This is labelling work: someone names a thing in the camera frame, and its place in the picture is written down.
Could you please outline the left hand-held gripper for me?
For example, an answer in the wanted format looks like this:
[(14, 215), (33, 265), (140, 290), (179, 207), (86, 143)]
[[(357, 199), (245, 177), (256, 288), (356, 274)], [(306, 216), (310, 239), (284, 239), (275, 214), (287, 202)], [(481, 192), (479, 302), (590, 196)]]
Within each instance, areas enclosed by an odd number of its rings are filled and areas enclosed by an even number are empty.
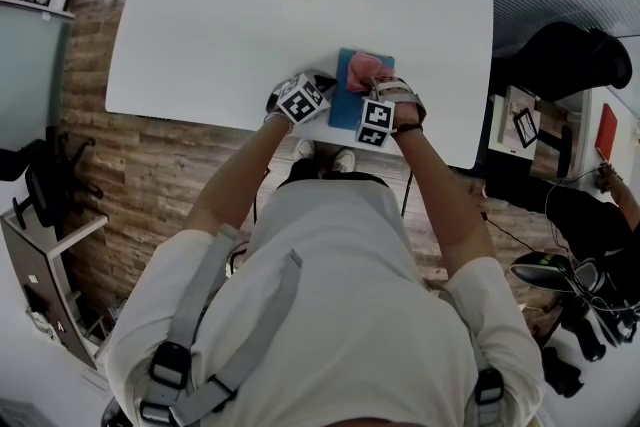
[(293, 125), (307, 123), (330, 108), (329, 100), (336, 87), (333, 76), (321, 70), (306, 70), (275, 86), (266, 112), (283, 114)]

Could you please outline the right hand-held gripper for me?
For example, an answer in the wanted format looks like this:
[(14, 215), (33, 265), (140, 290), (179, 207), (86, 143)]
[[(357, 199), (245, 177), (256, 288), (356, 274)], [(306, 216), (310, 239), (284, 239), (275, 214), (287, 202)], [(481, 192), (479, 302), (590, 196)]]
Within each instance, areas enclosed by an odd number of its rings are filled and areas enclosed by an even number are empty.
[(420, 97), (401, 78), (393, 78), (381, 83), (376, 77), (367, 78), (370, 93), (364, 99), (361, 118), (356, 128), (355, 141), (375, 148), (382, 148), (390, 136), (394, 135), (395, 104), (415, 103), (420, 124), (426, 118), (426, 109)]

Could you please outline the pink cloth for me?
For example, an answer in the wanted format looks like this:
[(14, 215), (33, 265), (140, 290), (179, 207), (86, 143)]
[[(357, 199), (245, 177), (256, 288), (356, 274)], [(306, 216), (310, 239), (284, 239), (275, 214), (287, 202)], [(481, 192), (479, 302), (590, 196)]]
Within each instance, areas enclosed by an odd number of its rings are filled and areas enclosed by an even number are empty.
[(356, 52), (347, 68), (347, 90), (352, 93), (366, 93), (372, 89), (372, 81), (389, 82), (395, 77), (394, 70), (378, 57)]

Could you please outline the blue book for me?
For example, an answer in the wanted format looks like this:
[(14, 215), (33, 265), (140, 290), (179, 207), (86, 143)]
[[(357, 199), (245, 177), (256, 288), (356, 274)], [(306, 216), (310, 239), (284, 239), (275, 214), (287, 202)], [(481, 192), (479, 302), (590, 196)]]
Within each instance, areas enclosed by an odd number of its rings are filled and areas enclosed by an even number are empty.
[(348, 87), (349, 65), (356, 50), (341, 48), (336, 68), (336, 87), (328, 118), (328, 125), (333, 128), (355, 131), (361, 118), (364, 99), (371, 90), (351, 91)]

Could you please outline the person's left forearm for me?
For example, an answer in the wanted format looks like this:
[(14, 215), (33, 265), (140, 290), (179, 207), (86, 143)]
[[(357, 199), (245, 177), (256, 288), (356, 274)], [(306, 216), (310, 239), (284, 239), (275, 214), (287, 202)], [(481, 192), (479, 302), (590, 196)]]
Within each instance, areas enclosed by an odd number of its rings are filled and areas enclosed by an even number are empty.
[(184, 230), (202, 231), (212, 236), (224, 224), (239, 230), (289, 128), (290, 124), (283, 116), (268, 117), (208, 180), (187, 216)]

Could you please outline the person's right hand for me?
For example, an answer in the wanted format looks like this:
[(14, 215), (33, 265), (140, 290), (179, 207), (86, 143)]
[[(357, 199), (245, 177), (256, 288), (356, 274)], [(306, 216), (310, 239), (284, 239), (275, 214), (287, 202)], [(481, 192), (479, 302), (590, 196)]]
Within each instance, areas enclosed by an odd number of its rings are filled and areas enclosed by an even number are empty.
[(394, 130), (404, 123), (419, 123), (419, 111), (415, 103), (400, 102), (395, 104)]

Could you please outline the white shoe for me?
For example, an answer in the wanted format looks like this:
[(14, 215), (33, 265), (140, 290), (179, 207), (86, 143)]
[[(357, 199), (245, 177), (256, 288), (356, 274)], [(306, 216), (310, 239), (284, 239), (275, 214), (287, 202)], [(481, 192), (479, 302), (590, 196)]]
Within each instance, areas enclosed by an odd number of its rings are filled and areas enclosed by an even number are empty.
[(351, 173), (355, 170), (356, 157), (353, 150), (349, 148), (341, 149), (334, 157), (332, 172)]
[(300, 139), (293, 151), (293, 161), (313, 160), (316, 154), (316, 145), (312, 140)]

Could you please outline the person's black trousers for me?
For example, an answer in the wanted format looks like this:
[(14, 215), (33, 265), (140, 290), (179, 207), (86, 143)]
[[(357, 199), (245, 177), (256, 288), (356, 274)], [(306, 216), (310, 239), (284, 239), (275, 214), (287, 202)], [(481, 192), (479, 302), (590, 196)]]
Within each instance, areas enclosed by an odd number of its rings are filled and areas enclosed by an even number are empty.
[(358, 171), (329, 171), (325, 172), (324, 175), (320, 177), (319, 172), (319, 165), (314, 160), (303, 158), (296, 161), (291, 166), (289, 176), (279, 185), (279, 187), (303, 180), (368, 181), (387, 187), (387, 183), (384, 180), (368, 173)]

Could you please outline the beige box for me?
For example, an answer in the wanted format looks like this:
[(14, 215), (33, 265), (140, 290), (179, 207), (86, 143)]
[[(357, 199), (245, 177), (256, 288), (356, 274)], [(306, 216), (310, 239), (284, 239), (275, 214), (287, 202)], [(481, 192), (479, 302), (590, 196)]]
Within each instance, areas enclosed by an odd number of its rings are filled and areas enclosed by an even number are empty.
[(513, 116), (524, 108), (528, 108), (539, 132), (541, 114), (535, 109), (535, 102), (534, 96), (513, 86), (507, 88), (504, 97), (499, 95), (493, 97), (490, 149), (533, 160), (538, 138), (528, 148), (523, 148), (516, 133)]

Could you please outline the black framed picture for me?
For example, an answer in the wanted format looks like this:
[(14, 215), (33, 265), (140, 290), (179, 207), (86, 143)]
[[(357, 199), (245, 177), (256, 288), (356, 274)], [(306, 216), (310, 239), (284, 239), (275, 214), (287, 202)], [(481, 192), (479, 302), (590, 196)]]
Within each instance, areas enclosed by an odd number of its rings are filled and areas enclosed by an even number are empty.
[(513, 123), (522, 147), (528, 148), (538, 138), (538, 130), (531, 111), (524, 108), (513, 116)]

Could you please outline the white side table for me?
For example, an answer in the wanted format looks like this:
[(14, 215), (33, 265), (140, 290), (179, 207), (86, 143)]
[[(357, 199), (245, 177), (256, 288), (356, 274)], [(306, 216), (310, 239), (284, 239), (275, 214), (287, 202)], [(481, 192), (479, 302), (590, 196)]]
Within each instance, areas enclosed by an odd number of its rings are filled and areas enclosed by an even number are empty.
[(639, 147), (639, 120), (608, 88), (591, 89), (583, 95), (577, 153), (580, 157), (579, 174), (595, 168), (601, 162), (594, 144), (605, 104), (609, 105), (618, 121), (610, 162), (618, 174), (628, 181)]

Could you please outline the person's white shirt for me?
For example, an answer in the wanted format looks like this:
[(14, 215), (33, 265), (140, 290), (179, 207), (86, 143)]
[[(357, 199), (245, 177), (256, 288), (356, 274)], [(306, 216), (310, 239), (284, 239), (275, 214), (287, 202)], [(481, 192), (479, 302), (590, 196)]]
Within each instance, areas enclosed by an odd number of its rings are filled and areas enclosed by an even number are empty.
[(391, 191), (303, 180), (276, 190), (247, 261), (184, 230), (161, 244), (112, 336), (106, 373), (134, 427), (525, 427), (540, 351), (501, 266), (442, 296), (423, 284)]

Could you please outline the red book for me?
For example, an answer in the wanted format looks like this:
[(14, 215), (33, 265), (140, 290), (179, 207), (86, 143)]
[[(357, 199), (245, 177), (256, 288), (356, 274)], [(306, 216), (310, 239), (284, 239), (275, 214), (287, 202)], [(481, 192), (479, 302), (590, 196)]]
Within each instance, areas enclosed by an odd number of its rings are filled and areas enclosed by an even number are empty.
[(608, 103), (604, 103), (594, 148), (600, 158), (609, 162), (615, 142), (618, 119)]

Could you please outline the black padded seat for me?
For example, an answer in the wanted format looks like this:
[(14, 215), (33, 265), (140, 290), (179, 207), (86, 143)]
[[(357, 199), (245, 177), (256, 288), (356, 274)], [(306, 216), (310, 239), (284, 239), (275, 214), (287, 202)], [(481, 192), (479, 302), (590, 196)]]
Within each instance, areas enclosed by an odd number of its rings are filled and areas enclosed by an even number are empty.
[(543, 290), (573, 292), (570, 261), (562, 255), (530, 252), (510, 265), (511, 273), (522, 282)]

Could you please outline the brown white cabinet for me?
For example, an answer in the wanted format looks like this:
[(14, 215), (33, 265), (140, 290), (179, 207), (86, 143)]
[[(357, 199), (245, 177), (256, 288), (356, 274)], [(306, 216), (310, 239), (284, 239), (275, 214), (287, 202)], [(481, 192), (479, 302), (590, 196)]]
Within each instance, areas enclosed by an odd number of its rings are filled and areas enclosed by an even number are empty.
[(105, 343), (92, 342), (90, 331), (79, 326), (81, 292), (72, 289), (62, 255), (107, 222), (106, 215), (98, 214), (60, 238), (54, 228), (41, 225), (32, 208), (22, 218), (11, 211), (0, 216), (0, 229), (30, 311), (44, 317), (53, 340), (92, 370), (98, 368), (96, 356)]

